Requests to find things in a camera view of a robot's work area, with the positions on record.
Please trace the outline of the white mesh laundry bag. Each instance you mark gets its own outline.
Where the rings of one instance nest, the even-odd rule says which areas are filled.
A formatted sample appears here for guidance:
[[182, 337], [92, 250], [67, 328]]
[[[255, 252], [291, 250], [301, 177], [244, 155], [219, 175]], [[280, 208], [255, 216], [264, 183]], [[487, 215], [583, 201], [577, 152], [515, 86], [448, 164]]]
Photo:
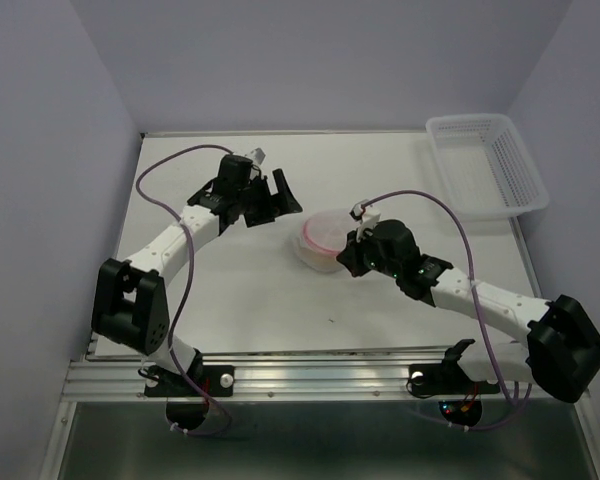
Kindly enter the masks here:
[[347, 234], [356, 226], [346, 209], [324, 210], [307, 217], [290, 236], [297, 258], [320, 273], [344, 269], [337, 256], [344, 250]]

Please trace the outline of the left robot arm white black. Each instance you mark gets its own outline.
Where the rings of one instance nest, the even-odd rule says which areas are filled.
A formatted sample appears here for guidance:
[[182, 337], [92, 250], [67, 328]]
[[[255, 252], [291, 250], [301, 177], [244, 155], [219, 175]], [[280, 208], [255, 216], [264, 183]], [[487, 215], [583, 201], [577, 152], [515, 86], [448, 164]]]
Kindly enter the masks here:
[[218, 172], [194, 193], [174, 221], [154, 240], [123, 260], [110, 258], [98, 271], [92, 330], [124, 345], [168, 371], [179, 393], [195, 392], [202, 382], [201, 352], [175, 334], [167, 287], [182, 270], [194, 269], [194, 255], [238, 220], [247, 227], [301, 212], [282, 170], [262, 170], [265, 154], [225, 153]]

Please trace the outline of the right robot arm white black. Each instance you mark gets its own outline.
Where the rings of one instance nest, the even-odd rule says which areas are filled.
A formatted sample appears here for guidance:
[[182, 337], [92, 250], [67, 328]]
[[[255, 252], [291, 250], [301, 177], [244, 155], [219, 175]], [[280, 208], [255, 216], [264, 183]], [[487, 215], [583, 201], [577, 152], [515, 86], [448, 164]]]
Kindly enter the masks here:
[[378, 272], [413, 300], [510, 337], [506, 344], [460, 341], [448, 349], [436, 376], [452, 390], [503, 380], [530, 383], [575, 403], [600, 370], [600, 333], [577, 300], [527, 297], [471, 280], [450, 262], [422, 253], [399, 220], [381, 221], [363, 234], [349, 232], [337, 260], [354, 277]]

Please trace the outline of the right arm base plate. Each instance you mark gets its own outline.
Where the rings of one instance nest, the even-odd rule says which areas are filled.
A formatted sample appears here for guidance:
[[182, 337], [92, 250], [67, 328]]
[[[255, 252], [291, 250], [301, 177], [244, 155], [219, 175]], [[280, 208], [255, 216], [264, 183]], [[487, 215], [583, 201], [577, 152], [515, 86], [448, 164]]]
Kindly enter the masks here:
[[487, 381], [473, 381], [456, 364], [412, 364], [407, 380], [409, 391], [416, 397], [465, 394], [498, 394], [500, 387]]

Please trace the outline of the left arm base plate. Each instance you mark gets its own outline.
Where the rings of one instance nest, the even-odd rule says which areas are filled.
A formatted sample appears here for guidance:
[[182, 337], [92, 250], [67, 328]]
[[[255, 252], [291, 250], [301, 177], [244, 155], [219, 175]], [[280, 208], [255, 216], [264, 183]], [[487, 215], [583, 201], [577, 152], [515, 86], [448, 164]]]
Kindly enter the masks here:
[[[199, 397], [199, 394], [180, 374], [174, 374], [156, 365], [140, 368], [137, 373], [145, 381], [144, 395], [148, 398]], [[207, 365], [194, 382], [212, 397], [231, 397], [234, 386], [234, 367], [231, 365]]]

